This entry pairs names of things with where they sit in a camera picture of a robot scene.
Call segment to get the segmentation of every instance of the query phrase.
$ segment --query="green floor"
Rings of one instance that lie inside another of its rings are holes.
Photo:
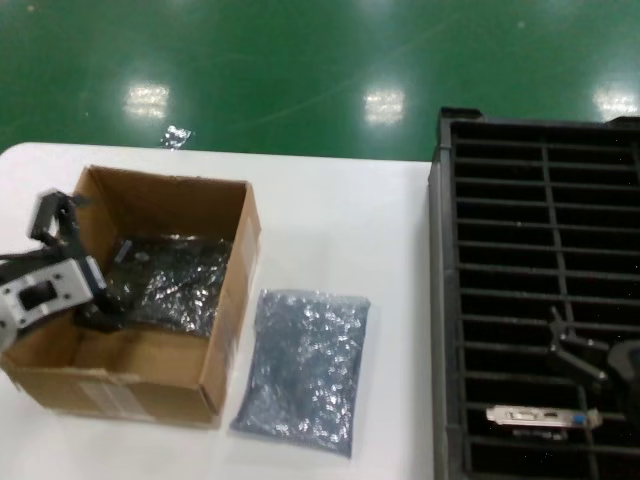
[[[20,142],[427,160],[442,105],[639,113],[640,2],[0,1],[0,151]]]

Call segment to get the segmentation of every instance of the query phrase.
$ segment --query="cardboard box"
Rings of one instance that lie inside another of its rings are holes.
[[[41,405],[83,415],[212,426],[226,394],[257,257],[260,222],[247,182],[86,169],[76,193],[84,245],[103,271],[123,235],[233,240],[209,339],[160,330],[84,330],[67,313],[2,357],[13,382]]]

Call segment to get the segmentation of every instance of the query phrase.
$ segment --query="black plastic crate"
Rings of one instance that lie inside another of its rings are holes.
[[[443,109],[429,178],[436,478],[640,478],[610,396],[546,363],[551,307],[581,334],[640,338],[640,122],[551,123]],[[565,442],[505,434],[496,404],[586,410]]]

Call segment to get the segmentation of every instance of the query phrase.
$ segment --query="packing tape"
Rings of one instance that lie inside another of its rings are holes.
[[[258,239],[253,229],[253,223],[250,218],[247,218],[247,226],[244,230],[241,246],[242,260],[244,261],[245,273],[247,274],[247,288],[251,288],[253,274],[256,271],[256,263],[258,260],[258,256],[256,255],[257,244]]]
[[[134,420],[154,420],[136,396],[124,385],[104,382],[78,382],[80,388],[107,415]]]

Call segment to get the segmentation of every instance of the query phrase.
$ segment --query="sealed bag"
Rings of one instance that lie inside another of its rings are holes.
[[[351,456],[370,302],[262,291],[245,397],[231,427]]]

